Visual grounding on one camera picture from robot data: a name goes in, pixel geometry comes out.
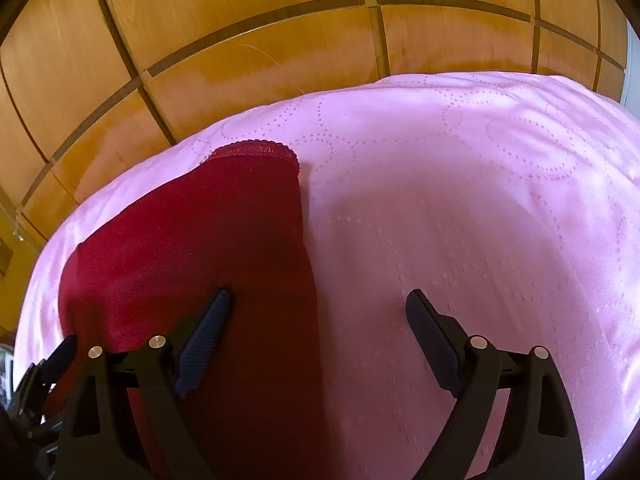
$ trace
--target red cloth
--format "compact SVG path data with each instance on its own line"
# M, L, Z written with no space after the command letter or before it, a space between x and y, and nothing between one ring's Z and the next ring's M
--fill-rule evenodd
M217 285L234 302L202 384L180 404L194 439L225 479L331 479L298 162L273 142L216 150L78 246L59 297L78 357L48 409L60 408L89 348L127 351L167 334ZM166 473L130 397L150 462Z

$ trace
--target metal screw head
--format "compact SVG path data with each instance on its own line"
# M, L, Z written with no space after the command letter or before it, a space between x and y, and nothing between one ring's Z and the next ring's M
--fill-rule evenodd
M543 346L536 346L533 349L533 353L540 359L546 359L547 357L549 357L549 350L547 350Z
M91 359L95 359L97 357L100 357L102 355L102 347L101 346L94 346L93 348L91 348L91 350L89 350L89 357Z
M482 336L475 335L471 338L471 346L473 348L477 348L478 350L484 350L488 345L486 339Z
M155 335L149 340L151 348L162 348L165 343L166 339L163 335Z

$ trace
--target pink quilted blanket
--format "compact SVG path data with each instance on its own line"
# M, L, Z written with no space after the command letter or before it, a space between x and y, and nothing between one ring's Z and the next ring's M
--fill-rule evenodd
M216 147L272 139L302 165L338 478L411 478L452 408L404 319L412 288L498 348L550 349L596 478L640 413L639 127L566 78L514 73L393 76L227 118L118 177L51 238L16 379L61 340L58 284L76 245Z

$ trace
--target panel groove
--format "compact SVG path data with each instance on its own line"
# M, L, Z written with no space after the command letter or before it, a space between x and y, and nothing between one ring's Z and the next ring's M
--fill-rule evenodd
M596 0L596 6L598 7L598 47L602 48L602 12L600 11L600 0ZM598 64L596 65L596 75L593 78L593 91L598 88L598 81L600 79L600 68L602 67L602 58L598 56Z
M600 70L602 68L602 58L598 56L598 63L596 65L596 75L593 78L593 91L598 89L598 82L600 81Z
M500 14L507 18L514 18L521 22L530 23L531 18L526 12L510 9L480 0L378 0L380 5L426 5L440 7L460 7L462 9L482 10L491 14Z
M241 22L233 23L228 27L216 30L199 40L185 45L149 67L147 72L151 77L155 77L173 65L199 53L201 50L205 50L210 46L229 40L235 36L240 36L256 28L273 25L273 23L288 20L289 18L298 18L313 12L323 12L324 10L342 9L345 7L360 7L364 4L364 0L313 0L281 9L270 10L269 12L264 12L242 20Z
M142 95L142 99L145 102L145 105L147 106L147 108L149 108L149 112L151 113L153 118L158 123L158 127L162 131L162 134L166 137L166 140L169 142L169 144L171 146L175 146L177 144L177 141L175 140L174 135L171 133L171 130L169 129L169 126L166 124L166 122L164 121L164 119L162 118L160 113L158 112L158 109L154 105L153 101L149 98L148 94L146 93L146 89L144 88L144 86L141 83L142 80L140 79L140 74L138 73L138 69L136 68L135 64L133 63L133 59L132 59L129 51L127 50L127 47L125 46L125 43L124 43L124 40L122 39L122 36L120 35L120 31L118 30L118 26L116 25L115 19L113 17L113 14L111 13L111 9L109 8L109 4L107 3L107 0L98 0L98 4L100 5L100 10L102 11L102 16L104 18L104 21L107 24L107 28L109 29L109 32L111 33L111 37L113 38L113 42L116 44L116 48L118 49L118 52L120 53L120 57L122 58L122 62L124 63L125 67L127 67L127 71L129 72L129 76L131 77L132 80L138 81L138 86L136 88L138 88L138 90L140 91L140 95Z
M1 58L0 58L0 75L2 76L2 82L4 83L4 86L6 88L6 92L9 95L9 100L11 101L11 105L14 107L14 112L18 116L18 119L20 120L20 124L24 128L24 131L27 133L27 136L29 137L29 140L31 141L33 147L36 149L36 151L38 152L38 154L40 155L42 160L46 163L47 162L47 157L44 155L44 153L42 153L42 150L38 146L38 143L35 141L35 139L33 139L33 136L31 135L31 132L27 128L27 125L24 124L24 120L23 120L22 116L20 115L20 112L18 111L18 107L15 105L14 96L11 94L11 89L9 88L9 85L6 82L6 78L4 77L4 69L2 68L2 59Z
M579 36L576 36L575 34L570 33L568 30L564 30L564 28L560 28L557 25L554 25L553 23L546 22L545 20L536 19L536 24L542 28L546 28L546 30L549 30L551 32L558 34L559 36L564 36L568 40L571 40L574 43L577 43L580 46L583 46L587 50L591 50L592 52L597 51L596 46L592 45L588 41L583 40Z
M29 190L27 191L27 194L24 196L24 198L22 199L22 204L21 206L24 207L27 205L27 202L29 201L29 199L33 196L33 194L36 192L36 189L38 189L38 186L40 184L42 184L42 181L44 180L44 178L47 176L47 173L49 173L49 171L51 171L51 168L53 168L53 164L51 163L51 161L47 162L44 167L40 170L40 173L38 174L38 176L36 177L36 179L33 181L33 183L31 184L31 187L29 188Z
M259 105L376 82L369 10L312 12L229 38L149 78L149 93L182 140Z
M376 65L378 67L378 78L388 77L389 52L386 47L385 22L382 19L382 9L380 3L375 0L376 5L369 9L369 21L371 22L371 32L373 34L373 46L376 51Z
M130 93L136 90L142 89L142 80L137 77L129 81L115 94L110 96L105 102L98 106L80 125L69 135L65 142L63 142L56 152L51 157L51 163L55 164L62 158L66 151L78 140L82 134L85 133L91 126L93 126L98 119L100 119L105 113L111 110L116 104L122 101Z
M535 9L535 19L533 22L533 53L531 55L531 73L538 73L538 62L540 61L540 28L536 25L536 20L540 18L540 0L533 0Z
M565 76L590 90L597 64L598 56L593 49L584 48L561 34L540 28L539 74Z
M601 57L598 58L600 72L598 74L598 85L595 91L616 102L621 102L622 93L625 87L625 72L619 70Z
M78 208L78 202L66 190L53 172L49 172L20 213L31 224L37 222L38 232L49 239Z
M600 9L599 49L615 59L622 68L628 61L628 31L625 13L615 0L598 0Z
M98 0L29 0L1 55L15 104L47 158L130 81Z
M625 71L625 67L623 67L622 65L620 65L620 63L618 63L615 59L613 59L611 56L609 56L609 54L605 54L603 51L601 51L600 49L596 49L596 54L598 54L598 56L600 56L602 59L606 59L607 61L609 61L613 66L619 68L620 70L622 70L623 72Z

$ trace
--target ribbed black grip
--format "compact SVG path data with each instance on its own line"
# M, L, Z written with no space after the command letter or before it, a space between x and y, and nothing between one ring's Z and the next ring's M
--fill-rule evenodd
M460 352L466 333L455 319L438 314L420 289L406 298L406 319L438 384L459 399L465 389Z
M230 307L231 296L225 289L221 289L182 348L174 381L175 394L181 399L188 391L199 386L225 329Z

